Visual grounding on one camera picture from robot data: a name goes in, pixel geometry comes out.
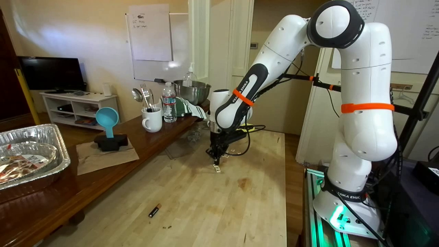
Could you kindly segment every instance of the wooden floor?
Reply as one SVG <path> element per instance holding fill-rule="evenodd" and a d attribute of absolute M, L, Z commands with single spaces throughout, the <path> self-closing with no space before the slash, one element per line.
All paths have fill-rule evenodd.
<path fill-rule="evenodd" d="M 83 142 L 89 134 L 98 131 L 58 125 L 65 145 L 73 142 Z M 300 244 L 300 233 L 303 228 L 303 174 L 301 164 L 294 162 L 294 153 L 297 148 L 298 137 L 285 134 L 285 190 L 286 190 L 286 243 L 287 245 Z"/>

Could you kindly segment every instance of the bottle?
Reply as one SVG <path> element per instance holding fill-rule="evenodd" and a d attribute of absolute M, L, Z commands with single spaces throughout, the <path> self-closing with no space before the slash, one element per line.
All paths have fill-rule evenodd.
<path fill-rule="evenodd" d="M 186 77 L 182 79 L 182 86 L 191 88 L 193 79 L 194 79 L 194 74 L 193 74 L 193 66 L 190 63 L 189 71 L 186 72 Z"/>
<path fill-rule="evenodd" d="M 161 109 L 164 122 L 175 122 L 176 120 L 176 99 L 175 90 L 169 81 L 164 83 L 163 94 L 161 94 Z"/>

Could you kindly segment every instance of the wooden tabletop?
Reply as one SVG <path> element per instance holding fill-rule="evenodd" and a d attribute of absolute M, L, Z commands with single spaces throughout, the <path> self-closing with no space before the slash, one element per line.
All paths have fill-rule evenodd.
<path fill-rule="evenodd" d="M 127 134 L 138 160 L 76 175 L 76 153 L 72 147 L 68 149 L 71 164 L 54 182 L 39 192 L 0 204 L 0 245 L 31 245 L 39 241 L 146 164 L 189 130 L 196 118 L 178 118 L 174 123 L 163 125 L 157 133 L 145 131 L 139 122 L 137 116 L 113 129 L 116 134 Z"/>
<path fill-rule="evenodd" d="M 76 228 L 60 229 L 42 245 L 286 245 L 283 134 L 252 133 L 248 152 L 222 156 L 216 173 L 205 153 L 209 131 L 200 126 L 176 141 L 187 152 L 157 155 L 93 203 Z M 201 136 L 190 141 L 193 131 Z M 227 151 L 245 147 L 242 138 Z"/>

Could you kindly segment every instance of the black cable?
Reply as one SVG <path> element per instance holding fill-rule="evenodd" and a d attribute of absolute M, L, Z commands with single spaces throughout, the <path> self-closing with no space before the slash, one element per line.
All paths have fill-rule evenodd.
<path fill-rule="evenodd" d="M 298 74 L 298 71 L 301 71 L 301 66 L 303 66 L 303 49 L 300 50 L 300 63 L 298 63 L 298 67 L 296 67 L 296 75 Z"/>
<path fill-rule="evenodd" d="M 260 94 L 263 94 L 263 93 L 265 93 L 267 90 L 272 89 L 272 88 L 276 86 L 278 83 L 279 83 L 279 81 L 276 79 L 276 81 L 274 81 L 272 83 L 270 83 L 268 86 L 260 89 L 260 90 L 253 96 L 252 100 L 256 100 L 257 97 L 260 97 Z"/>
<path fill-rule="evenodd" d="M 381 171 L 378 173 L 378 178 L 370 185 L 371 188 L 374 188 L 375 185 L 378 185 L 393 168 L 394 164 L 397 164 L 400 168 L 400 164 L 401 164 L 401 151 L 400 151 L 400 147 L 399 147 L 399 138 L 397 138 L 397 133 L 396 133 L 396 126 L 393 125 L 393 133 L 394 133 L 394 137 L 396 137 L 396 142 L 397 142 L 397 147 L 396 147 L 396 151 L 386 159 L 386 162 L 383 163 L 383 167 L 381 168 Z"/>
<path fill-rule="evenodd" d="M 249 144 L 250 144 L 250 138 L 249 138 L 249 133 L 246 131 L 246 148 L 242 151 L 242 152 L 224 152 L 226 155 L 230 155 L 230 156 L 241 156 L 244 155 L 248 149 L 249 149 Z"/>
<path fill-rule="evenodd" d="M 382 238 L 377 232 L 374 232 L 374 230 L 370 228 L 370 225 L 366 223 L 366 221 L 362 219 L 362 218 L 346 204 L 346 201 L 345 201 L 344 199 L 341 199 L 341 196 L 338 196 L 338 195 L 335 195 L 335 193 L 334 193 L 334 196 L 338 197 L 338 200 L 353 214 L 353 217 L 355 217 L 362 225 L 364 225 L 364 226 L 367 228 L 368 232 L 371 232 L 371 234 L 372 234 L 382 245 L 388 245 L 386 241 L 385 241 L 385 238 Z"/>
<path fill-rule="evenodd" d="M 427 162 L 430 162 L 431 153 L 433 153 L 433 151 L 436 151 L 437 148 L 439 148 L 439 145 L 436 145 L 436 147 L 433 147 L 433 148 L 429 149 L 429 152 L 427 152 L 427 155 L 426 155 Z"/>
<path fill-rule="evenodd" d="M 386 236 L 386 233 L 388 233 L 388 221 L 389 221 L 389 214 L 390 214 L 390 211 L 392 211 L 392 208 L 393 208 L 393 199 L 394 199 L 394 196 L 396 196 L 396 189 L 393 188 L 393 189 L 390 189 L 392 192 L 390 192 L 390 199 L 389 199 L 389 201 L 388 201 L 388 206 L 386 206 L 386 212 L 385 212 L 385 219 L 383 219 L 383 232 L 382 232 L 382 237 L 385 237 Z"/>
<path fill-rule="evenodd" d="M 396 156 L 396 178 L 400 182 L 403 158 L 401 158 L 401 149 L 399 144 L 396 147 L 396 155 L 397 155 Z"/>
<path fill-rule="evenodd" d="M 292 78 L 281 79 L 281 81 L 278 81 L 278 83 L 283 83 L 286 81 L 292 81 Z"/>
<path fill-rule="evenodd" d="M 296 64 L 293 64 L 293 63 L 292 63 L 292 66 L 293 66 L 298 72 L 301 72 L 301 74 L 304 74 L 304 75 L 308 74 L 308 72 L 303 71 L 298 66 L 296 66 Z"/>
<path fill-rule="evenodd" d="M 242 131 L 248 131 L 248 133 L 252 133 L 252 131 L 260 131 L 264 129 L 264 125 L 245 125 L 245 126 L 239 126 L 239 129 Z"/>
<path fill-rule="evenodd" d="M 334 115 L 335 115 L 337 118 L 340 118 L 340 115 L 338 115 L 337 111 L 334 109 L 334 105 L 333 105 L 333 101 L 331 101 L 331 94 L 330 94 L 329 89 L 326 89 L 326 92 L 327 92 L 327 94 L 329 94 L 331 111 L 334 112 Z"/>

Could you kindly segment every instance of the metal tray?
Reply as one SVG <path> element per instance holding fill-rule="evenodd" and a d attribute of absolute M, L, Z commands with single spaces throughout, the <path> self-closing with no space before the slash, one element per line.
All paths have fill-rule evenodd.
<path fill-rule="evenodd" d="M 56 147 L 51 162 L 42 168 L 0 185 L 0 203 L 40 190 L 51 184 L 60 171 L 69 166 L 69 156 L 62 137 L 53 123 L 35 125 L 0 133 L 0 145 L 35 141 Z"/>
<path fill-rule="evenodd" d="M 56 147 L 46 142 L 23 141 L 0 145 L 0 185 L 36 173 L 54 158 Z"/>
<path fill-rule="evenodd" d="M 209 85 L 200 81 L 191 81 L 191 86 L 186 88 L 182 86 L 182 79 L 176 79 L 174 81 L 174 89 L 176 96 L 198 105 L 206 100 Z"/>

